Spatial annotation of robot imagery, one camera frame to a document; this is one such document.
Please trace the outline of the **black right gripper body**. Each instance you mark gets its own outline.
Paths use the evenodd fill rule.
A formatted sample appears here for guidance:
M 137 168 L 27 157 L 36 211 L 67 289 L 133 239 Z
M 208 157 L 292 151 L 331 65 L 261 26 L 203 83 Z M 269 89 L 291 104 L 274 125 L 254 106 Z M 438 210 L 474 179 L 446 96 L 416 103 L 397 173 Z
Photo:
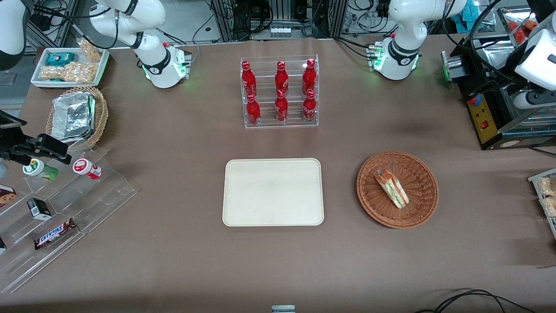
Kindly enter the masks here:
M 20 145 L 26 144 L 27 136 L 21 127 L 27 122 L 0 111 L 0 154 L 6 161 L 27 163 L 27 156 L 20 152 Z

